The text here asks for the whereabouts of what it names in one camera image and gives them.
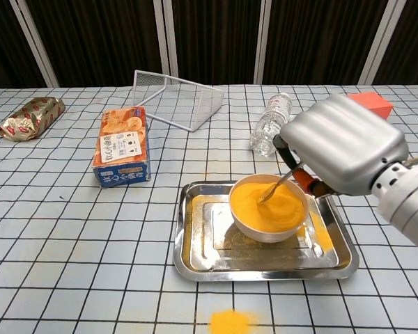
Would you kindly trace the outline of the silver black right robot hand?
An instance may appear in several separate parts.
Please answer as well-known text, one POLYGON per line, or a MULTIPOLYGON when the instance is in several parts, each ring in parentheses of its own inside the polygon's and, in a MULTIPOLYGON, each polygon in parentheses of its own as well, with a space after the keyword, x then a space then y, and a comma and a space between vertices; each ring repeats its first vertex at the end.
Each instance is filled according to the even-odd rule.
POLYGON ((404 133, 346 95, 330 95, 281 127, 273 145, 315 197, 363 196, 377 177, 408 158, 404 133))

